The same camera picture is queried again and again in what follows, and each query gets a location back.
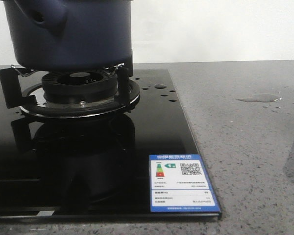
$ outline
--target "water droplet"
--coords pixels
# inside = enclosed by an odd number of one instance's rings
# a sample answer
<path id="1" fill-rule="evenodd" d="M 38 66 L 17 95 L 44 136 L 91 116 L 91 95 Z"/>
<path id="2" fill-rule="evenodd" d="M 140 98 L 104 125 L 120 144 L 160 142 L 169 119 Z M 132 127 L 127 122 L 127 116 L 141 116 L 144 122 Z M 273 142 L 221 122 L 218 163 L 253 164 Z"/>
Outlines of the water droplet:
<path id="1" fill-rule="evenodd" d="M 240 98 L 237 99 L 239 101 L 244 101 L 244 102 L 274 102 L 281 100 L 282 98 L 280 96 L 274 95 L 274 94 L 254 94 L 250 97 L 246 98 Z"/>
<path id="2" fill-rule="evenodd" d="M 155 88 L 157 88 L 157 89 L 164 89 L 164 88 L 166 88 L 167 86 L 166 85 L 164 85 L 164 84 L 156 84 L 155 85 Z"/>

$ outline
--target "gas burner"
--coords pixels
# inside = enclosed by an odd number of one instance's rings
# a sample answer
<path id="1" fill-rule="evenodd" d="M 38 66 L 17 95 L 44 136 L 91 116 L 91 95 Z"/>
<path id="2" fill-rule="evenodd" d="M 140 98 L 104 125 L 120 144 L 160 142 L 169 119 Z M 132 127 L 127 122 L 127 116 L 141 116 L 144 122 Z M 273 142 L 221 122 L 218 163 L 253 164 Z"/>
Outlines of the gas burner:
<path id="1" fill-rule="evenodd" d="M 20 106 L 23 114 L 34 118 L 88 118 L 134 108 L 140 88 L 129 80 L 128 69 L 50 72 L 42 84 L 20 89 L 18 75 L 28 69 L 0 70 L 8 108 Z"/>

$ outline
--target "small hole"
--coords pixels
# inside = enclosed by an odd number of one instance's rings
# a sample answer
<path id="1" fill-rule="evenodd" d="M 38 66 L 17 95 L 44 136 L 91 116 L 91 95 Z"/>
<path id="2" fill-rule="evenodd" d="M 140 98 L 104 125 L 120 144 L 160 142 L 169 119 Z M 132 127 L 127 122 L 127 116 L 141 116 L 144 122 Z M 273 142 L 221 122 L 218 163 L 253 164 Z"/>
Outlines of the small hole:
<path id="1" fill-rule="evenodd" d="M 43 14 L 41 14 L 38 11 L 32 11 L 31 16 L 34 19 L 34 21 L 38 23 L 42 23 L 45 20 L 45 17 L 43 16 Z"/>

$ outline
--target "gas stove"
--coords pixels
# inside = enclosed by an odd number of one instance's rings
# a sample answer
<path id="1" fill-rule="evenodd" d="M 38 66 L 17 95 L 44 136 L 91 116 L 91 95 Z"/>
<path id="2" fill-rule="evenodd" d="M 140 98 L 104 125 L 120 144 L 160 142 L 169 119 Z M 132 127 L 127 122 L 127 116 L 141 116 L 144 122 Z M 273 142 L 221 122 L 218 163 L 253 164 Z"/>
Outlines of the gas stove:
<path id="1" fill-rule="evenodd" d="M 112 85 L 101 100 L 77 95 L 62 104 L 46 102 L 41 89 L 42 77 L 49 85 L 55 76 L 74 83 L 113 73 L 39 71 L 18 80 L 0 70 L 0 220 L 221 215 L 167 70 L 135 70 L 127 98 L 111 95 Z M 19 89 L 10 94 L 11 85 Z"/>

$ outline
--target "burner cap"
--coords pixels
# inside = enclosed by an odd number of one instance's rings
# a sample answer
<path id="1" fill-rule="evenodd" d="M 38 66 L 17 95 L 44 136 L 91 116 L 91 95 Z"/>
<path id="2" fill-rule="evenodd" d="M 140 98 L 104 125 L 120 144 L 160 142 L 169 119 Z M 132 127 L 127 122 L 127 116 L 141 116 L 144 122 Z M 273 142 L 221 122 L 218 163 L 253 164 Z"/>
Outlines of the burner cap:
<path id="1" fill-rule="evenodd" d="M 53 103 L 79 104 L 113 96 L 117 76 L 104 70 L 51 72 L 42 78 L 44 98 Z"/>

